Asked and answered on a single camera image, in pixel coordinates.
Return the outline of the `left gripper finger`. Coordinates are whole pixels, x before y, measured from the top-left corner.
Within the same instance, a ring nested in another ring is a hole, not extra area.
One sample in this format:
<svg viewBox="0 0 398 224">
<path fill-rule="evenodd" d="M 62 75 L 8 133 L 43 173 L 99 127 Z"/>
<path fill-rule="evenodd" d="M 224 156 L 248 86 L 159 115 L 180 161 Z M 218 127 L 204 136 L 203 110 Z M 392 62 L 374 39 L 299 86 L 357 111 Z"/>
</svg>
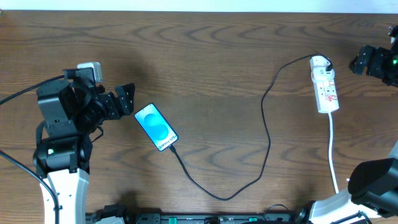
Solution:
<svg viewBox="0 0 398 224">
<path fill-rule="evenodd" d="M 118 100 L 121 105 L 120 108 L 123 113 L 123 116 L 130 115 L 134 111 L 134 105 L 130 106 L 129 103 L 127 103 L 126 100 L 124 99 L 125 92 L 123 86 L 116 86 L 115 90 L 118 95 Z"/>
<path fill-rule="evenodd" d="M 126 100 L 127 103 L 129 103 L 130 106 L 134 105 L 134 93 L 135 93 L 135 84 L 129 83 L 127 85 L 123 86 L 124 92 L 125 92 L 125 97 L 124 99 Z"/>
</svg>

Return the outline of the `blue Samsung Galaxy smartphone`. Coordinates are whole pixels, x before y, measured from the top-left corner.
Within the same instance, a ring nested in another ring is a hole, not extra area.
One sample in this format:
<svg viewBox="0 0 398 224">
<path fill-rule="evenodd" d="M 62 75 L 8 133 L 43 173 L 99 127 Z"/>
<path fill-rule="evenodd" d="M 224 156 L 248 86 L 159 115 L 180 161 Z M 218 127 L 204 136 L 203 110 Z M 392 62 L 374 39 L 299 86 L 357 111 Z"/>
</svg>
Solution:
<svg viewBox="0 0 398 224">
<path fill-rule="evenodd" d="M 178 141 L 178 134 L 155 104 L 149 103 L 134 117 L 158 151 L 164 151 Z"/>
</svg>

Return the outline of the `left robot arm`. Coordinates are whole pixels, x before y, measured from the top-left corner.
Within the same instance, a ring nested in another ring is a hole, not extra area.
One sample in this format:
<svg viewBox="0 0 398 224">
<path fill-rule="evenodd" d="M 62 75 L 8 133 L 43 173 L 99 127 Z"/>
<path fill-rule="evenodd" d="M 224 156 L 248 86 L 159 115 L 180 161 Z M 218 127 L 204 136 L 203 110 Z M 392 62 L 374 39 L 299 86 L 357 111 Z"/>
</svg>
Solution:
<svg viewBox="0 0 398 224">
<path fill-rule="evenodd" d="M 97 63 L 66 69 L 62 78 L 37 90 L 44 121 L 36 130 L 33 162 L 41 178 L 46 223 L 85 223 L 90 181 L 90 134 L 106 120 L 134 110 L 135 85 L 116 86 L 107 93 Z"/>
</svg>

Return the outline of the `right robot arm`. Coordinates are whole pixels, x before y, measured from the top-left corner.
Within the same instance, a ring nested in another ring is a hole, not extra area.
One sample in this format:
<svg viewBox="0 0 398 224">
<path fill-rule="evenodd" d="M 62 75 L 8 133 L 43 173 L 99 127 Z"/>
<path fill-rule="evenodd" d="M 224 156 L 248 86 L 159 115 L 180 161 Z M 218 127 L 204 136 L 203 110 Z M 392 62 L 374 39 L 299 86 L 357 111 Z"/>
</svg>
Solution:
<svg viewBox="0 0 398 224">
<path fill-rule="evenodd" d="M 390 49 L 365 45 L 350 62 L 349 69 L 360 75 L 397 86 L 397 40 L 391 37 Z M 397 148 L 388 157 L 360 163 L 349 178 L 348 187 L 334 196 L 313 202 L 302 210 L 307 223 L 369 223 L 372 218 L 397 215 Z"/>
</svg>

